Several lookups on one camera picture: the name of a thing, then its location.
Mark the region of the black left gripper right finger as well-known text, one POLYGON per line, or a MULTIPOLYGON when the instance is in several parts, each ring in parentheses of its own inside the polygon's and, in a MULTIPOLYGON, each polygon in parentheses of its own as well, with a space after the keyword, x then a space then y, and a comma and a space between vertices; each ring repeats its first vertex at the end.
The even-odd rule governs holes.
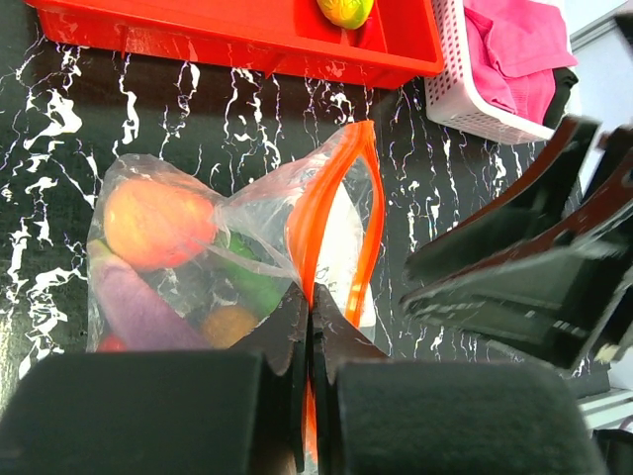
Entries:
POLYGON ((311 383, 322 474, 602 474, 563 379, 530 363, 394 360, 316 285, 311 383))

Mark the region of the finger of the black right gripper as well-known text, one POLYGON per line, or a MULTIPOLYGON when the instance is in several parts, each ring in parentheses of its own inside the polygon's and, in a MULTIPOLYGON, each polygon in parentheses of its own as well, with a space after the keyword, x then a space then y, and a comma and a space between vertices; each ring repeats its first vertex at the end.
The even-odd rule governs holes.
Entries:
POLYGON ((406 317, 474 333, 561 369, 632 345, 632 155, 573 214, 405 294, 406 317))
POLYGON ((557 224, 597 130, 598 123, 590 119, 564 119, 502 194, 407 258, 407 278, 440 281, 557 224))

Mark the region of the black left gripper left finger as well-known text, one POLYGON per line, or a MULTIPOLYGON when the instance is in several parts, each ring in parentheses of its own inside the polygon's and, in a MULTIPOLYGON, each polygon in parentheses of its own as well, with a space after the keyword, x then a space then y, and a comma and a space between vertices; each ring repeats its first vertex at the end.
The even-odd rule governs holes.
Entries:
POLYGON ((298 474, 309 305, 291 286, 224 350, 64 354, 1 418, 5 474, 298 474))

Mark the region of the green fake chili pepper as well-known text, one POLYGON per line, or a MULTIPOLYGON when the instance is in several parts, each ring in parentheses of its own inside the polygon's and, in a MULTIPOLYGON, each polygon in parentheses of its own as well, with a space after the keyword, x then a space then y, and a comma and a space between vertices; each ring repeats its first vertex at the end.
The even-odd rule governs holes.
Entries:
POLYGON ((279 304, 283 293, 277 281, 268 275, 258 274, 236 262, 238 257, 259 262, 258 256, 248 246, 245 238, 238 233, 220 233, 215 244, 229 252, 229 257, 219 257, 218 262, 225 269, 226 276, 239 294, 239 300, 258 319, 268 317, 279 304))

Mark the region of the purple fake eggplant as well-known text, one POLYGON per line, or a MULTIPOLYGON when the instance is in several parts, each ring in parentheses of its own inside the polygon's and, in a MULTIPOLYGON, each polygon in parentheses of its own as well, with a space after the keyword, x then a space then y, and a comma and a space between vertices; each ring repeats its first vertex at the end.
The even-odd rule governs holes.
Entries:
POLYGON ((100 240, 87 244, 90 287, 111 331, 133 351, 202 350, 207 341, 100 240))

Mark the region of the clear zip top bag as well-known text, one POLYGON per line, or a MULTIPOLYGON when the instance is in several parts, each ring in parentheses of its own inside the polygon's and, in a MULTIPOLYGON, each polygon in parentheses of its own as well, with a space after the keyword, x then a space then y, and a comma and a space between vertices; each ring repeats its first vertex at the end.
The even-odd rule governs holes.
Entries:
POLYGON ((229 196, 163 159, 124 154, 105 174, 87 238, 87 347, 227 348, 292 285, 306 295, 323 285, 366 329, 385 215, 369 120, 229 196))

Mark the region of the yellow green fake mango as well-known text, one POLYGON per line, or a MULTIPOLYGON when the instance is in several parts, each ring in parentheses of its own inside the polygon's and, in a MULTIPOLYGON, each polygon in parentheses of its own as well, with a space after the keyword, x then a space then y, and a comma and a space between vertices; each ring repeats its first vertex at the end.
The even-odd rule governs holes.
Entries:
POLYGON ((357 30, 368 20, 374 0, 317 0, 323 15, 335 26, 357 30))

